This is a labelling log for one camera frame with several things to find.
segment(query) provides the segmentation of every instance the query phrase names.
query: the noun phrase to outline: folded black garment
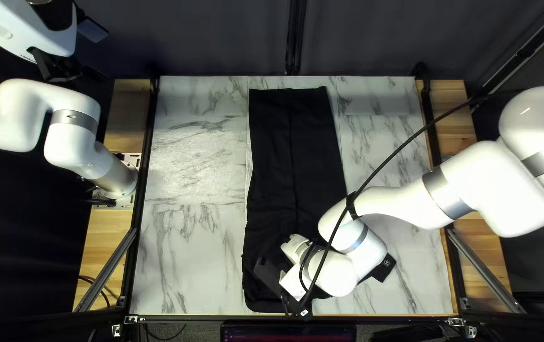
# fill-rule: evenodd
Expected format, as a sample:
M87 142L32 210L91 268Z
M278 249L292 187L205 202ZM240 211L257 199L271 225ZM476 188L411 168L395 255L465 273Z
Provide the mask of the folded black garment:
M256 312L283 312L281 300L254 274L265 257L288 271L281 244L291 234L319 238L318 220L346 197L327 89L249 90L253 174L243 248L245 302ZM323 291L315 298L327 298Z

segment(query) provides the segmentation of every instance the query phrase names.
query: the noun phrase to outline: black cable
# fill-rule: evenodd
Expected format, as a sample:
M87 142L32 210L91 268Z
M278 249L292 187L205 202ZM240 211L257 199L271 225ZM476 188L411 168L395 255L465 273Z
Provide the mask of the black cable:
M90 279L90 280L92 280L92 281L95 281L95 280L96 280L96 278L94 278L94 277L92 277L92 276L81 276L81 277L85 277L86 279ZM114 299L118 299L118 295L115 294L113 291L111 291L110 288L107 287L107 285L104 285L103 288L106 289L106 290L109 292L109 294L110 294L112 297L114 297Z
M306 252L306 256L304 257L304 260L302 260L302 264L299 266L299 282L302 284L302 287L304 288L304 291L306 291L306 292L308 291L308 288L306 287L306 284L304 284L304 279L302 278L302 272L304 272L304 266L306 264L306 261L310 257L310 253L312 252L312 248L318 242L318 238L315 238L314 240L310 239L310 240L308 240L308 242L306 242L306 244L308 244L310 242L311 242L311 244L308 247L308 251Z
M92 184L88 189L84 190L84 192L91 192L99 189L99 186Z
M405 148L405 146L409 143L411 143L411 141L413 141L417 136L419 136L420 134L422 134L424 131L426 131L428 128L434 126L438 121L440 120L443 120L444 118L446 118L447 116L449 116L450 114L453 114L457 111L459 111L460 109L468 106L468 105L472 105L472 104L477 104L481 101L484 101L484 100L487 100L488 98L490 97L493 97L493 96L498 96L498 95L515 95L515 92L510 92L510 93L494 93L494 94L489 94L489 95L484 95L484 96L480 96L480 97L473 97L471 98L470 100L464 102L463 104L461 105L458 105L454 108L451 108L449 111L439 115L435 120L432 120L430 121L428 124L426 124L424 127L420 128L417 132L415 132L412 136L410 136L409 138L407 138L407 140L405 140L405 142L403 144L401 144L399 147L397 147L396 150L394 150L394 152L392 152L387 159L385 159L372 173L371 175L369 175L369 177L367 177L367 180L365 180L365 182L361 185L361 187L354 193L354 198L353 200L355 200L360 194L361 192L363 191L363 189L365 189L365 187L367 186L367 184L371 181L371 179L373 179L373 177L375 177L375 175L377 175L381 169L383 167L385 167L388 162L393 159L399 152L401 152L401 150L403 150L403 148ZM325 262L325 259L327 259L327 254L329 253L329 250L331 249L331 243L333 241L333 238L335 237L335 233L337 233L338 231L338 228L339 228L339 225L340 223L342 222L342 220L344 219L344 216L345 214L348 212L348 207L344 207L344 210L342 211L342 213L339 215L339 219L337 221L337 223L335 224L335 228L333 229L333 232L331 233L331 236L329 237L329 241L327 243L327 246L325 247L325 251L322 253L322 258L321 258L321 261L320 263L318 264L318 268L316 268L316 273L314 274L314 277L312 278L312 283L310 284L310 288L308 289L308 291L306 291L306 294L304 295L304 297L299 301L299 304L301 304L302 307L304 307L304 305L308 302L308 300L310 299L310 297L312 296L312 291L314 290L314 284L316 283L316 280L318 279L318 275L321 273L321 269L322 269L322 266Z
M97 329L93 329L93 331L90 332L90 336L88 337L88 342L93 342L97 338Z
M82 280L82 281L85 281L87 283L90 283L91 285L93 285L93 281L88 279L88 278L85 278L84 276L78 276L78 279ZM111 307L110 305L110 300L107 299L107 296L105 295L105 293L103 292L103 290L101 290L101 295L103 296L103 299L105 299L105 302L107 303L107 307Z
M80 200L83 203L88 203L93 206L109 206L109 207L115 207L116 206L116 200L115 199L102 199L102 198L87 198L87 199L81 199Z
M171 337L168 337L168 338L160 338L160 337L157 337L156 335L154 335L152 332L150 332L150 329L147 327L147 324L143 324L143 327L146 329L146 340L149 341L150 340L150 336L155 338L155 339L158 339L160 341L170 341L171 339L174 339L176 338L177 336L179 336L179 334L181 334L183 332L183 330L186 328L187 324L184 324L183 327L181 327L181 329L179 330L178 333L176 333L175 335L171 336Z

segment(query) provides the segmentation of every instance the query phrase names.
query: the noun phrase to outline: black curtain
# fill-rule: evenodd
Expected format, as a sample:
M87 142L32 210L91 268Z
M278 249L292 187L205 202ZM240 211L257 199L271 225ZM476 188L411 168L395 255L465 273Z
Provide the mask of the black curtain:
M12 78L40 80L40 74L0 48L0 83ZM97 99L106 116L112 81L63 86ZM88 197L87 185L44 160L45 134L32 152L0 150L0 319L73 309L90 213L79 199Z

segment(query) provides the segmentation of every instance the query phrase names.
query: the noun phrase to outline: dark backdrop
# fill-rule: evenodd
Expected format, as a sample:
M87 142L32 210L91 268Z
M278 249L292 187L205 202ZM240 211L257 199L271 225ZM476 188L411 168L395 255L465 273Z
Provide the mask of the dark backdrop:
M0 48L0 83L11 78L40 75ZM64 86L97 99L105 117L111 81ZM78 202L83 182L44 160L43 136L30 153L0 150L0 318L73 309L90 206Z
M290 0L78 0L110 36L78 56L112 76L284 74ZM311 0L303 75L408 75L481 85L544 23L544 0Z

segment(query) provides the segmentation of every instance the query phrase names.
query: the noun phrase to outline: robotic arm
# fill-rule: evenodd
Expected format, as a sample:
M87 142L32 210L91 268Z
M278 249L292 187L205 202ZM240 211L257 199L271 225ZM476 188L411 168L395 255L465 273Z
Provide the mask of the robotic arm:
M73 90L30 80L2 82L0 150L33 150L45 114L53 113L45 158L98 185L108 198L128 196L135 189L137 172L95 140L100 112L94 99Z
M496 234L520 236L544 226L544 86L529 89L504 108L497 141L482 141L435 167L404 187L370 187L355 200L358 216L385 214L422 229L436 229L478 211ZM320 219L318 229L329 240L346 206L345 199ZM386 245L359 219L345 215L316 284L332 296L350 293L386 255ZM308 249L293 235L281 246L294 262L280 284L296 299L305 291L299 266ZM322 249L307 260L303 280L311 279Z

